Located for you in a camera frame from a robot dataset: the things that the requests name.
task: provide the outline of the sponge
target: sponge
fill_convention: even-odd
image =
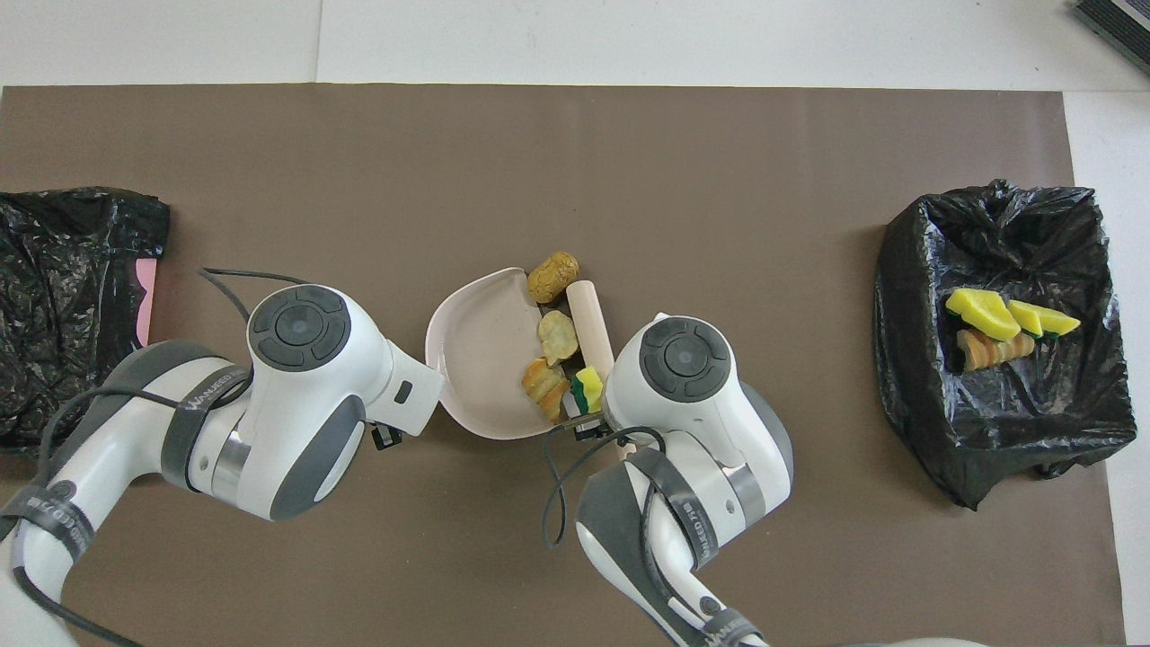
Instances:
[[[572,379],[572,395],[580,414],[598,414],[603,411],[603,380],[595,369],[588,367]]]

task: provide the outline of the circular control button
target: circular control button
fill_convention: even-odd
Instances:
[[[687,332],[687,319],[681,316],[668,316],[656,323],[643,333],[643,344],[649,347],[660,348],[668,340]]]
[[[323,333],[323,316],[305,303],[293,305],[276,318],[276,337],[285,345],[301,347],[315,341]]]
[[[699,600],[699,610],[708,616],[713,616],[722,610],[722,606],[714,598],[711,598],[710,595],[704,595]]]
[[[664,353],[667,368],[683,378],[693,378],[702,373],[707,367],[708,356],[707,345],[695,337],[682,337],[673,340]]]

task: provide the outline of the pink object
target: pink object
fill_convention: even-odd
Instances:
[[[152,291],[155,288],[155,259],[136,260],[136,280],[144,287],[144,300],[136,315],[136,339],[140,346],[147,346],[148,332],[152,329]]]

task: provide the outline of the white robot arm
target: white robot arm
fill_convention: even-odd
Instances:
[[[0,645],[75,645],[44,607],[60,599],[74,561],[136,477],[160,472],[264,519],[286,519],[330,494],[365,423],[417,436],[443,387],[354,300],[322,285],[267,296],[248,321],[247,341],[251,388],[239,398],[247,371],[185,341],[140,349],[112,372],[105,388],[147,392],[176,407],[100,396],[51,473],[5,508]],[[48,600],[33,602],[28,583]]]
[[[692,575],[793,476],[790,439],[738,382],[727,340],[699,318],[657,318],[623,348],[603,403],[613,430],[652,429],[665,452],[641,446],[588,480],[576,532],[591,563],[681,647],[766,645]]]

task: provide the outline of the toy food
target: toy food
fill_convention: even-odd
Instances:
[[[543,315],[536,334],[539,337],[539,342],[543,344],[543,356],[547,359],[549,367],[559,364],[578,351],[575,322],[558,309],[552,309]]]
[[[1043,336],[1057,339],[1074,331],[1082,323],[1057,309],[1026,301],[1012,300],[1007,307],[1022,326],[1022,331],[1034,339]]]
[[[522,384],[523,391],[539,406],[551,424],[558,424],[562,417],[560,401],[570,388],[564,372],[558,367],[549,367],[545,357],[538,357],[528,365]]]
[[[578,276],[578,261],[555,252],[527,275],[527,291],[537,302],[551,302]]]
[[[969,373],[1030,355],[1034,353],[1034,338],[1019,333],[1009,342],[999,342],[981,331],[959,331],[958,348],[966,355],[963,371]]]
[[[991,290],[959,287],[946,299],[946,309],[995,341],[1012,340],[1022,330],[1002,295]]]
[[[578,406],[580,414],[598,414],[603,411],[603,380],[599,375],[588,367],[575,373],[572,380],[572,395],[575,396],[575,405]]]

